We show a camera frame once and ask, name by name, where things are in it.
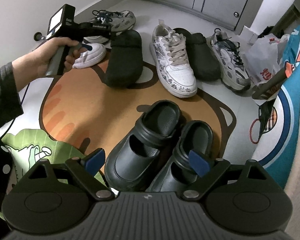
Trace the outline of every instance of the blue trigger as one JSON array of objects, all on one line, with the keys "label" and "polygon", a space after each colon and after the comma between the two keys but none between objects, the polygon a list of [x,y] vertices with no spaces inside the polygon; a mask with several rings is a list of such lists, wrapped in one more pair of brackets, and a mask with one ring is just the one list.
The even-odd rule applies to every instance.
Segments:
[{"label": "blue trigger", "polygon": [[189,152],[189,164],[200,178],[211,170],[209,163],[194,150]]},{"label": "blue trigger", "polygon": [[86,49],[89,50],[89,51],[92,50],[92,46],[87,45],[87,44],[83,44],[83,43],[82,43],[82,47],[86,48]]},{"label": "blue trigger", "polygon": [[84,159],[83,167],[92,176],[95,176],[106,162],[105,150],[100,148],[97,152],[91,153]]}]

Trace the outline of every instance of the black slipper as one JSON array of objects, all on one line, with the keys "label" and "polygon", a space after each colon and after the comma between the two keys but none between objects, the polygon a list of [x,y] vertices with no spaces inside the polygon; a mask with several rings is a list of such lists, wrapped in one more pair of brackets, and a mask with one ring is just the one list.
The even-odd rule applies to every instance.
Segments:
[{"label": "black slipper", "polygon": [[155,102],[110,152],[105,177],[119,191],[145,190],[171,156],[183,118],[177,104]]},{"label": "black slipper", "polygon": [[127,30],[111,41],[111,54],[104,83],[126,88],[134,84],[143,70],[142,40],[135,30]]},{"label": "black slipper", "polygon": [[186,37],[186,51],[195,78],[201,81],[221,78],[220,64],[208,47],[206,38],[201,33],[191,34],[183,28],[174,30]]},{"label": "black slipper", "polygon": [[167,164],[154,178],[147,192],[175,191],[183,192],[199,176],[189,165],[191,150],[210,155],[212,145],[211,127],[203,121],[188,122],[181,132],[181,137],[173,149]]}]

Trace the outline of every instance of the black cable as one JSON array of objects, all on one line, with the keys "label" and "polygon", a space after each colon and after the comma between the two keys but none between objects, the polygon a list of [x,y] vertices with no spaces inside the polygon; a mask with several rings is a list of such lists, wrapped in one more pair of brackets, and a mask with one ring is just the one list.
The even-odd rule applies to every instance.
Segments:
[{"label": "black cable", "polygon": [[[25,91],[25,93],[23,95],[23,98],[21,100],[21,105],[22,105],[23,101],[25,100],[26,93],[28,91],[29,86],[30,86],[30,83],[27,85],[26,91]],[[13,125],[13,123],[14,123],[15,120],[16,120],[15,118],[12,120],[12,123],[10,124],[10,126],[8,127],[8,129],[3,133],[3,135],[0,136],[0,140],[7,134],[7,132],[10,130],[10,128],[12,127],[12,125]]]}]

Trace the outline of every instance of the dark sleeve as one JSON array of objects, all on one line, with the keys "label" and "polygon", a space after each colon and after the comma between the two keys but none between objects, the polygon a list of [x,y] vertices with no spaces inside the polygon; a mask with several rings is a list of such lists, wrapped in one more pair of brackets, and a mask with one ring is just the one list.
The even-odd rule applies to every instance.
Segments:
[{"label": "dark sleeve", "polygon": [[0,68],[0,127],[23,114],[12,71],[12,63]]}]

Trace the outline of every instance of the handheld device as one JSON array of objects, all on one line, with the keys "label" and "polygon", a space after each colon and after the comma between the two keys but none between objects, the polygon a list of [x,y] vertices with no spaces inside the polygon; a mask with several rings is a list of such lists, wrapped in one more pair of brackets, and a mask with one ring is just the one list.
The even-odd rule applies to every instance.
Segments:
[{"label": "handheld device", "polygon": [[111,25],[106,23],[75,23],[74,22],[75,7],[65,4],[62,6],[49,21],[46,39],[53,37],[69,37],[72,40],[79,41],[78,46],[59,47],[56,54],[50,60],[46,76],[62,75],[64,71],[64,62],[67,55],[71,55],[75,49],[79,49],[84,37],[103,36],[111,37]]},{"label": "handheld device", "polygon": [[65,164],[38,161],[3,201],[13,229],[5,240],[292,240],[284,233],[292,203],[255,160],[245,165],[209,160],[210,171],[181,193],[116,197],[93,177],[103,154],[99,149]]}]

